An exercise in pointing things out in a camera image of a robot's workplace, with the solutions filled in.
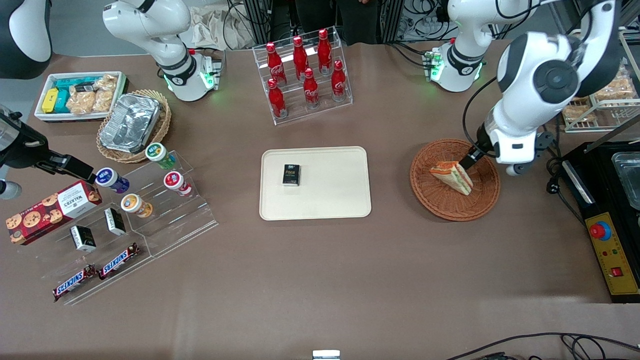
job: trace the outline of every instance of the plastic jar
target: plastic jar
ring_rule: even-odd
[[[147,218],[152,212],[154,212],[153,205],[142,200],[140,196],[134,193],[130,193],[123,197],[122,201],[120,201],[120,207],[124,211],[138,215],[138,217],[141,218]]]
[[[159,142],[150,143],[149,146],[147,146],[145,155],[147,155],[147,159],[157,163],[165,170],[170,170],[175,164],[173,155],[169,154],[166,147]]]
[[[98,171],[98,175],[95,177],[95,183],[109,188],[116,193],[124,193],[129,189],[129,180],[118,175],[118,172],[110,167],[105,167]]]
[[[184,180],[184,176],[177,171],[171,171],[164,177],[164,185],[167,189],[173,190],[180,196],[187,196],[193,188],[191,184]]]

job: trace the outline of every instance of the brown table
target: brown table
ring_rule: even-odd
[[[505,46],[492,45],[480,81],[460,94],[426,83],[420,69],[389,47],[349,47],[354,105],[282,127],[271,122],[250,51],[230,53],[221,90],[194,103],[170,94],[149,56],[56,57],[48,72],[121,70],[131,90],[153,88],[170,99],[166,144],[195,167],[220,226],[73,307],[53,304],[52,284],[39,280],[34,260],[0,241],[0,354],[282,360],[337,348],[347,360],[444,359],[540,331],[640,342],[640,305],[609,304],[588,237],[545,192],[544,161],[522,177],[499,166],[500,199],[473,222],[439,219],[413,196],[414,154],[438,138],[463,138],[463,106],[493,76]],[[495,85],[477,98],[468,120],[473,132],[498,98]],[[58,152],[96,168],[135,168],[99,154],[98,123],[29,121]],[[563,140],[565,151],[584,141]],[[346,145],[368,153],[368,217],[260,218],[264,151]],[[12,170],[9,178],[25,194],[2,202],[4,217],[71,182],[34,169]],[[499,349],[566,355],[556,338]]]

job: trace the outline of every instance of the yellow control panel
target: yellow control panel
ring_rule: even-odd
[[[620,246],[620,239],[611,222],[609,213],[588,218],[584,221],[589,230],[600,268],[607,280],[611,295],[638,294],[638,285],[631,267]]]

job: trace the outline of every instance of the foil container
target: foil container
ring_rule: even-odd
[[[137,154],[160,117],[160,102],[150,97],[123,94],[113,108],[109,122],[100,132],[100,143],[107,149]]]

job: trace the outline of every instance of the sandwich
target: sandwich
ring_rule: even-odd
[[[438,161],[429,172],[462,195],[469,195],[474,187],[473,181],[457,161]]]

